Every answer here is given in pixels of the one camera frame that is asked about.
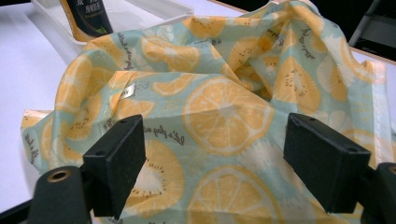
bottle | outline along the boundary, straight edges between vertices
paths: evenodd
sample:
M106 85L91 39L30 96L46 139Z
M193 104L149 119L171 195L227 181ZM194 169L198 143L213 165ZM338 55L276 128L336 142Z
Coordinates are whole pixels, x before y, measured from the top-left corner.
M87 42L113 33L102 0L60 0L73 37Z

fabric with orange print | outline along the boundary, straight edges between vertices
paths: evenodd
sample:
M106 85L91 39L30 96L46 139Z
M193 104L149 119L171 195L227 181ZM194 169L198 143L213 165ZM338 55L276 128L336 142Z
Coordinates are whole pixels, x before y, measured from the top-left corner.
M81 156L120 119L144 118L147 161L122 223L359 223L326 214L283 160L290 112L394 161L381 63L358 63L340 28L304 1L239 18L193 16L105 35L67 67L54 111L21 135L44 173ZM100 218L113 223L112 218Z

black mechanical part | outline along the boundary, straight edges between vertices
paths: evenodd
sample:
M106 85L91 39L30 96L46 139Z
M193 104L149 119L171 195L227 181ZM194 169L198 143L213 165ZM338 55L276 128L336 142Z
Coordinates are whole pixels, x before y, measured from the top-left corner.
M396 164L368 166L370 151L317 119L290 113L284 159L328 213L353 213L361 223L396 223Z
M28 223L91 223L120 213L146 161L143 118L118 121L83 156L80 168L60 167L38 179Z

table surface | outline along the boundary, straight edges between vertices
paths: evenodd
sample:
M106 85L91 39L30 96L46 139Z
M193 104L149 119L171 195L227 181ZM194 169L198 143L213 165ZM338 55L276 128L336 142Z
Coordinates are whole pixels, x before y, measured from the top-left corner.
M178 2L193 7L195 15L242 14L207 0ZM43 35L43 27L48 26L31 3L0 7L0 213L32 198L39 175L25 158L20 129L23 111L53 109L59 81L68 65L64 52ZM354 56L360 62L378 60L358 52ZM396 65L390 62L387 67L389 108L395 120L396 90L391 83L396 81Z

white tray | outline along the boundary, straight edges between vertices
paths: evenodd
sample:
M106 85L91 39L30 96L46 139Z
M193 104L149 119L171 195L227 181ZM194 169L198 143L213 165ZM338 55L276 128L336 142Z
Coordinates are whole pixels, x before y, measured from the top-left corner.
M51 28L62 37L62 40L55 42L63 41L63 44L79 54L86 43L77 41L73 37L59 0L32 0L32 3L49 22ZM155 25L169 24L193 14L192 7L174 0L103 0L103 3L113 32L141 30Z

